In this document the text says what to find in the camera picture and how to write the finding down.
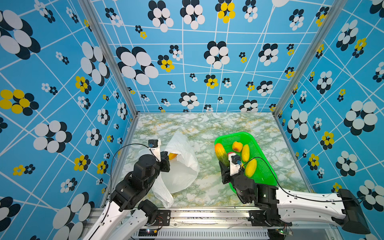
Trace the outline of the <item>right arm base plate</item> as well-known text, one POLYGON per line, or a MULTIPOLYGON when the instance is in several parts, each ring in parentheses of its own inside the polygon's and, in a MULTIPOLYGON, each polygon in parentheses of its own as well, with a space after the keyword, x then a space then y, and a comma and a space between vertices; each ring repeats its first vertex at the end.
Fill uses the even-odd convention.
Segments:
POLYGON ((267 210, 249 211, 248 221, 253 227, 291 227, 292 223, 286 223, 276 215, 267 210))

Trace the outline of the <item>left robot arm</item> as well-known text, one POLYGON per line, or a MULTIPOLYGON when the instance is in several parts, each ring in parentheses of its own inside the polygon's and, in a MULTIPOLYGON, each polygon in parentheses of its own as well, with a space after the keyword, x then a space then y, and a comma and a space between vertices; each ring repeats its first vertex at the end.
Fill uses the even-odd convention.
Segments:
POLYGON ((160 152, 158 158, 152 154, 139 157, 134 170, 117 184, 110 202, 83 239, 130 240, 142 227, 154 224, 158 207, 143 198, 160 173, 169 171, 167 152, 160 152))

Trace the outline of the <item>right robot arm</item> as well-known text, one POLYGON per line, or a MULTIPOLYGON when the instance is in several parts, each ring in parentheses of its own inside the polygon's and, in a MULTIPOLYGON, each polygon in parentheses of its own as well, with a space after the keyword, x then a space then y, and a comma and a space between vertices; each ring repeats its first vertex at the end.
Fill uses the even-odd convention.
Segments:
POLYGON ((258 227, 291 227, 294 222, 338 225, 344 231, 367 235, 370 229, 361 202, 349 190, 313 194, 259 184, 241 170, 219 163, 223 184, 231 184, 243 204, 254 204, 248 220, 258 227))

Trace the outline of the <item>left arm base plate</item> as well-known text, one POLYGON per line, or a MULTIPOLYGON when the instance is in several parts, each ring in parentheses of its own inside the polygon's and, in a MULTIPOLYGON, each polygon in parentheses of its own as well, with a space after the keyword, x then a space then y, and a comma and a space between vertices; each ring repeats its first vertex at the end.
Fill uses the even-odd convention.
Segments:
POLYGON ((169 226, 171 220, 170 210, 157 210, 148 219, 146 226, 163 227, 169 226))

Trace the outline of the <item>yellow toy mango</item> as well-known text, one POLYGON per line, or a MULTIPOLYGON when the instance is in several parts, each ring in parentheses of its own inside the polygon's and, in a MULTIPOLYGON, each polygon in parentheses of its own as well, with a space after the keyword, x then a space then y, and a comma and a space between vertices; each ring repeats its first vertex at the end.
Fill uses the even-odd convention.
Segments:
POLYGON ((256 158, 249 160, 245 164, 245 175, 248 178, 252 178, 253 177, 253 175, 255 174, 255 171, 257 169, 257 165, 258 165, 258 162, 257 162, 256 158))
POLYGON ((244 163, 247 163, 250 159, 250 147, 249 145, 244 145, 241 151, 241 158, 244 163))

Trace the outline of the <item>yellow toy apple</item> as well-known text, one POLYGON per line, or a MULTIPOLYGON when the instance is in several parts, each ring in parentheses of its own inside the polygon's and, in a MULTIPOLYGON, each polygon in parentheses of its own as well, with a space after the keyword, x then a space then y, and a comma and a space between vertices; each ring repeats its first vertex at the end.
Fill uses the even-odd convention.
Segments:
POLYGON ((234 152, 240 153, 242 151, 242 149, 243 149, 243 146, 244 145, 242 143, 240 143, 240 142, 233 142, 232 150, 234 152))

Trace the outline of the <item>green orange toy mango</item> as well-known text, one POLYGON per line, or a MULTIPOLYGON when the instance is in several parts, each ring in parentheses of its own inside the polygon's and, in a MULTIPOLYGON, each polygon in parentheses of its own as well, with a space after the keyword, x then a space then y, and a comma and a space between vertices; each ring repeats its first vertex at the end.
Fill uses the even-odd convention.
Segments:
POLYGON ((223 147, 222 144, 220 144, 220 143, 215 144, 215 154, 216 154, 218 160, 223 165, 225 165, 226 167, 230 166, 230 162, 229 162, 229 159, 228 159, 228 154, 227 154, 227 152, 226 152, 226 150, 225 150, 225 148, 223 147))

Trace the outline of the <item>white plastic bag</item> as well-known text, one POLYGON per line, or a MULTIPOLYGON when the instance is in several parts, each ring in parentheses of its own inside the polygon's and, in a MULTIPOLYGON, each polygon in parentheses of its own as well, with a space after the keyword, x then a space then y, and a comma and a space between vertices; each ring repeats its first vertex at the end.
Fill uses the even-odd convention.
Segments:
POLYGON ((176 157, 170 160, 170 171, 162 172, 157 177, 152 191, 162 202, 163 207, 169 209, 174 204, 172 194, 188 188, 197 179, 200 166, 195 149, 188 138, 180 132, 173 135, 165 151, 176 154, 176 157))

